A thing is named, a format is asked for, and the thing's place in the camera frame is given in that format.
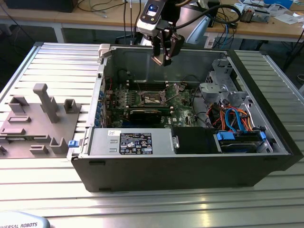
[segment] blue cable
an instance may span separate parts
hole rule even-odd
[[[238,124],[238,127],[241,131],[244,131],[245,132],[245,128],[244,126],[242,125],[242,122],[241,122],[241,117],[239,116],[239,113],[236,109],[234,108],[230,108],[226,111],[225,113],[225,122],[226,122],[226,125],[231,129],[233,130],[234,133],[236,133],[237,131],[229,124],[229,120],[228,120],[228,115],[230,113],[230,111],[234,111],[236,113],[236,116],[237,116],[237,124]]]
[[[229,29],[228,29],[228,25],[226,24],[226,37],[225,37],[223,46],[220,49],[222,49],[226,45],[226,41],[227,41],[227,38],[228,38],[228,33],[229,33]]]

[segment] blue latch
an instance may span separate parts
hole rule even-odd
[[[233,132],[219,132],[217,133],[217,139],[221,140],[235,140]]]
[[[79,141],[76,140],[70,140],[68,141],[68,145],[69,148],[76,148],[79,147]]]
[[[260,136],[261,136],[261,138],[262,138],[263,141],[266,140],[266,135],[265,135],[264,132],[260,132]]]

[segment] slotted aluminum surface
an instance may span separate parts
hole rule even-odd
[[[44,44],[37,49],[30,62],[40,66],[30,70],[26,67],[8,91],[0,104],[0,121],[5,120],[10,110],[9,96],[25,94],[31,102],[39,102],[29,95],[32,85],[47,82],[49,89],[53,89],[50,95],[56,99],[71,96],[83,104],[75,132],[75,138],[80,138],[96,73],[95,69],[88,70],[88,66],[97,65],[97,49],[98,45],[75,44]],[[65,64],[71,68],[63,66],[51,76],[49,70],[56,70],[53,64],[57,68]],[[290,129],[293,128],[302,129],[291,125]],[[66,159],[2,159],[0,183],[0,211],[20,210],[44,216],[55,228],[304,226],[303,161],[287,171],[272,173],[253,188],[90,193]]]
[[[273,110],[304,152],[304,99],[273,60],[260,52],[235,51]],[[241,88],[244,86],[237,78]]]

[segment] gray plastic part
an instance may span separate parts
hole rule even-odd
[[[58,105],[57,105],[57,103],[56,103],[55,98],[52,97],[52,96],[50,96],[49,99],[50,99],[50,101],[51,101],[51,103],[52,103],[52,105],[53,105],[55,111],[57,112],[57,111],[58,111]],[[45,113],[46,110],[43,108],[43,105],[40,105],[40,106],[41,106],[41,108],[42,108],[42,111]]]
[[[0,128],[0,145],[8,151],[2,158],[64,158],[66,154],[56,154],[50,147],[51,138],[55,138],[57,142],[63,137],[65,142],[73,140],[75,127],[77,124],[81,104],[76,103],[77,113],[66,114],[63,103],[58,103],[57,115],[59,121],[51,123],[46,113],[40,107],[40,104],[29,103],[28,106],[23,106],[25,113],[16,114],[12,111],[9,113],[6,121],[3,122]],[[9,123],[11,117],[26,117],[30,116],[29,123]],[[23,128],[24,135],[4,135],[1,134],[3,128]],[[32,154],[30,146],[33,144],[45,145],[48,149],[48,154]]]
[[[8,119],[8,122],[10,122],[10,123],[29,123],[30,117],[29,116],[10,117]]]
[[[66,99],[63,104],[66,114],[74,114],[78,112],[78,108],[74,99]]]
[[[23,128],[3,128],[1,135],[23,135],[25,130]]]
[[[49,135],[46,135],[44,137],[34,137],[34,140],[38,143],[50,143],[51,142],[51,137]]]
[[[45,145],[31,145],[30,150],[32,154],[48,154],[48,149]]]
[[[7,150],[3,146],[0,146],[0,153],[5,155],[6,152],[7,152]]]
[[[9,143],[9,141],[5,137],[1,137],[0,143]]]
[[[68,146],[67,146],[67,143],[66,143],[64,138],[61,138],[59,145],[56,142],[56,139],[52,138],[51,143],[49,144],[49,146],[51,147],[51,149],[53,150],[53,152],[55,154],[59,154],[59,153],[65,153],[66,154],[67,151],[68,151]]]
[[[28,103],[23,96],[14,96],[9,103],[11,110],[16,114],[23,114],[24,109],[23,106],[27,106]]]
[[[47,93],[47,84],[44,83],[36,83],[33,92],[37,94],[41,100],[43,105],[43,110],[47,113],[49,120],[51,123],[55,124],[59,121],[59,117],[56,114],[56,109],[50,101],[50,98]]]

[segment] desk clutter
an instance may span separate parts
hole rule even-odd
[[[242,13],[241,22],[262,22],[268,23],[270,17],[274,17],[287,24],[295,24],[304,22],[304,14],[289,10],[293,1],[284,0],[278,4],[275,0],[243,0],[235,3]]]

